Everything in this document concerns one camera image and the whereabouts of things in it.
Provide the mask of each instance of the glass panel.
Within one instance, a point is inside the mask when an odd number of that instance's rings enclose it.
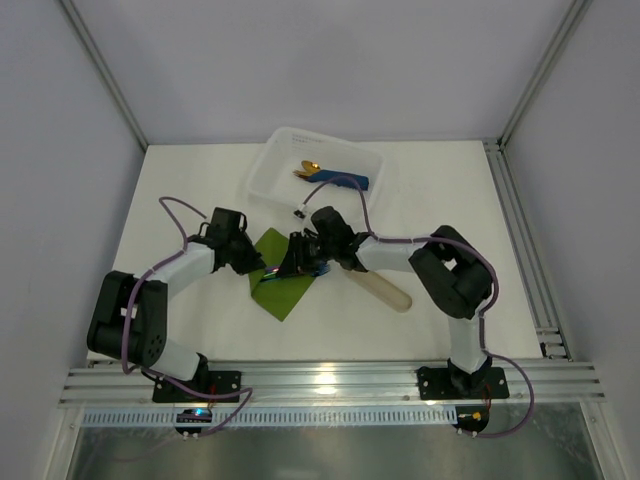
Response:
[[[494,405],[487,431],[524,405]],[[136,461],[116,461],[114,457]],[[538,405],[513,436],[482,440],[449,426],[252,428],[182,441],[175,430],[86,428],[69,479],[601,479],[579,404]]]

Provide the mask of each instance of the green napkin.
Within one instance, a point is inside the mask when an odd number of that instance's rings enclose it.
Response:
[[[256,250],[268,267],[280,265],[287,253],[289,239],[277,230],[270,228],[256,243]],[[271,280],[260,283],[264,271],[258,270],[249,274],[251,297],[258,305],[281,322],[293,310],[315,278],[308,275],[282,280]]]

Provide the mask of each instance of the white plastic tray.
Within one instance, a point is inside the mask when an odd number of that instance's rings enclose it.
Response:
[[[308,183],[293,175],[302,160],[321,168],[356,173],[369,177],[365,198],[371,211],[384,179],[386,160],[382,154],[358,144],[295,128],[282,127],[274,132],[256,159],[247,182],[251,196],[275,206],[295,210],[319,184]],[[362,215],[356,190],[327,185],[310,201],[311,209],[333,206],[343,217]]]

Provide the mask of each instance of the white wall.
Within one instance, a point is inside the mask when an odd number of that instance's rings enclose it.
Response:
[[[29,479],[142,159],[54,1],[0,5],[0,146],[0,465]]]
[[[568,316],[640,455],[640,2],[594,2],[508,152]]]
[[[75,0],[151,143],[496,137],[570,0]]]

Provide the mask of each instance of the white table surface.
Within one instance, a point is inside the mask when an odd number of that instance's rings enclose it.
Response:
[[[373,229],[388,236],[417,236],[442,224],[454,226],[498,273],[500,299],[487,317],[489,348],[514,358],[540,357],[482,143],[366,145],[389,161],[387,179],[371,212]],[[299,230],[300,222],[293,215],[246,194],[247,173],[261,148],[262,144],[150,147],[113,268],[140,272],[179,248],[178,232],[157,202],[162,195],[184,199],[207,215],[216,206],[244,212],[254,242],[269,227],[284,235]],[[358,202],[353,193],[354,203]],[[183,207],[173,208],[187,232],[196,232],[200,219]],[[361,220],[352,226],[364,229]],[[169,337],[217,360],[447,358],[445,315],[431,302],[417,277],[381,273],[411,295],[413,306],[408,312],[391,310],[334,265],[281,323],[251,299],[248,277],[226,267],[173,299]]]

